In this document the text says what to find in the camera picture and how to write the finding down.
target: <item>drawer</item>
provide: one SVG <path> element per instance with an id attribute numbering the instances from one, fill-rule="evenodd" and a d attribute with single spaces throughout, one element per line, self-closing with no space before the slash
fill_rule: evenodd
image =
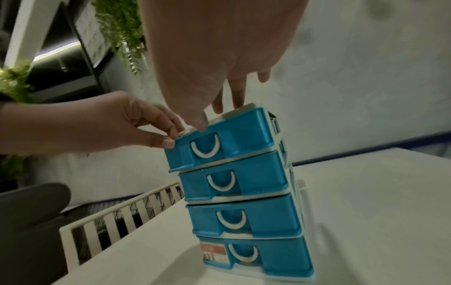
<path id="1" fill-rule="evenodd" d="M 304 237 L 262 240 L 199 237 L 199 240 L 206 265 L 252 277 L 314 279 Z"/>
<path id="2" fill-rule="evenodd" d="M 280 143 L 275 116 L 248 104 L 211 120 L 205 132 L 188 130 L 165 150 L 169 172 L 193 171 L 274 150 Z"/>
<path id="3" fill-rule="evenodd" d="M 302 236 L 292 194 L 224 204 L 187 206 L 193 234 L 224 239 L 283 239 Z"/>
<path id="4" fill-rule="evenodd" d="M 224 203 L 290 192 L 289 165 L 280 150 L 180 174 L 189 204 Z"/>

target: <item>white table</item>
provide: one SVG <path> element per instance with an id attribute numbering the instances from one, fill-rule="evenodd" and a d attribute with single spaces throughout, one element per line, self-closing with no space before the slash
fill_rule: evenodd
<path id="1" fill-rule="evenodd" d="M 391 149 L 294 169 L 318 284 L 451 284 L 450 160 Z M 181 201 L 56 284 L 287 284 L 204 267 L 191 230 Z"/>

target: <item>hand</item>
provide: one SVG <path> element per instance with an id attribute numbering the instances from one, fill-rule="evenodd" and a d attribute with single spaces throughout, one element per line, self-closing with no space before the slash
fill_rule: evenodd
<path id="1" fill-rule="evenodd" d="M 138 129 L 152 125 L 167 136 Z M 0 153 L 96 152 L 140 145 L 173 148 L 181 121 L 160 104 L 113 92 L 85 100 L 0 109 Z"/>
<path id="2" fill-rule="evenodd" d="M 247 74 L 266 82 L 308 0 L 139 0 L 147 46 L 166 103 L 187 124 L 208 126 L 223 112 L 222 87 L 244 105 Z"/>

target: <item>artificial plant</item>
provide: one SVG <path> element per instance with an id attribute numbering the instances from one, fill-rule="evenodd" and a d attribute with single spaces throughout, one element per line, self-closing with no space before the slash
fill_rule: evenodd
<path id="1" fill-rule="evenodd" d="M 17 103 L 34 103 L 32 87 L 26 83 L 31 71 L 28 61 L 12 68 L 0 69 L 0 94 Z M 24 171 L 28 157 L 0 155 L 0 181 L 15 178 Z"/>
<path id="2" fill-rule="evenodd" d="M 100 31 L 113 53 L 126 62 L 134 74 L 138 73 L 144 44 L 136 0 L 92 0 L 91 4 Z"/>

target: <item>drawer handle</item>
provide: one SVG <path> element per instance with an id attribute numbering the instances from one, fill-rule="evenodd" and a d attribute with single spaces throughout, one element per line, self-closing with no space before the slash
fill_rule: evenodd
<path id="1" fill-rule="evenodd" d="M 254 254 L 253 254 L 252 256 L 249 256 L 249 257 L 245 257 L 245 256 L 239 255 L 239 254 L 235 251 L 235 248 L 233 247 L 233 245 L 229 245 L 229 250 L 230 250 L 230 253 L 231 253 L 233 256 L 235 256 L 236 259 L 238 259 L 238 260 L 241 261 L 241 262 L 249 262 L 249 263 L 251 263 L 251 262 L 254 262 L 254 261 L 257 259 L 257 257 L 258 257 L 258 250 L 257 250 L 257 247 L 256 247 L 256 246 L 254 246 Z"/>
<path id="2" fill-rule="evenodd" d="M 213 179 L 211 178 L 211 175 L 207 175 L 207 181 L 208 181 L 208 184 L 210 184 L 210 186 L 213 187 L 213 189 L 215 189 L 217 191 L 220 191 L 220 192 L 227 192 L 230 189 L 232 189 L 233 186 L 235 186 L 235 182 L 236 182 L 235 173 L 233 171 L 230 171 L 230 176 L 232 177 L 232 179 L 231 179 L 229 185 L 224 186 L 224 187 L 216 185 L 213 182 Z"/>
<path id="3" fill-rule="evenodd" d="M 222 217 L 221 211 L 216 212 L 216 216 L 218 216 L 218 220 L 221 222 L 221 224 L 223 224 L 226 228 L 229 228 L 231 230 L 239 230 L 242 227 L 244 227 L 244 225 L 247 222 L 247 217 L 246 217 L 246 212 L 244 212 L 244 210 L 241 210 L 241 221 L 239 223 L 229 223 L 228 221 L 224 220 L 224 217 Z"/>
<path id="4" fill-rule="evenodd" d="M 199 156 L 199 157 L 201 157 L 201 158 L 210 158 L 210 157 L 213 157 L 215 154 L 218 153 L 219 147 L 220 147 L 218 135 L 215 135 L 215 146 L 214 146 L 214 148 L 213 148 L 209 153 L 204 154 L 203 152 L 201 152 L 200 150 L 198 150 L 198 149 L 197 149 L 196 143 L 193 142 L 193 141 L 191 142 L 190 145 L 191 145 L 191 149 L 193 150 L 193 152 L 194 152 L 197 156 Z"/>

